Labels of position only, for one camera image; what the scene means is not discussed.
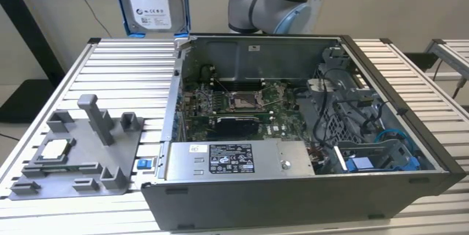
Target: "sticker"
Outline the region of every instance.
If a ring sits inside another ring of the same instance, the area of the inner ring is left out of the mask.
[[[208,171],[212,174],[254,173],[250,144],[211,144]]]
[[[168,0],[131,0],[136,22],[147,29],[171,29]]]
[[[191,144],[188,147],[190,153],[206,153],[208,146],[206,144]]]
[[[248,46],[247,51],[260,51],[260,46]]]

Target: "motherboard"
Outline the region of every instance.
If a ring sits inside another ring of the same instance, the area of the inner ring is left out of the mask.
[[[282,81],[191,84],[183,96],[187,141],[305,140],[297,89]]]

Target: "blue connector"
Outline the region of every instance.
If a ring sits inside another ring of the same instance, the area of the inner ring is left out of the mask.
[[[137,161],[137,170],[151,169],[152,168],[152,161],[147,159],[140,159]]]

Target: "warning label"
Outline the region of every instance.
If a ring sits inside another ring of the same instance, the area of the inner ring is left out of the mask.
[[[211,144],[208,171],[212,174],[254,173],[251,145]]]

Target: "gray post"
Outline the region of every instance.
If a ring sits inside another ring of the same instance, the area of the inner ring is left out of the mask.
[[[96,105],[97,97],[93,94],[84,94],[79,98],[79,108],[87,112],[89,123],[95,129],[103,145],[109,146],[115,140],[104,122],[101,112]]]

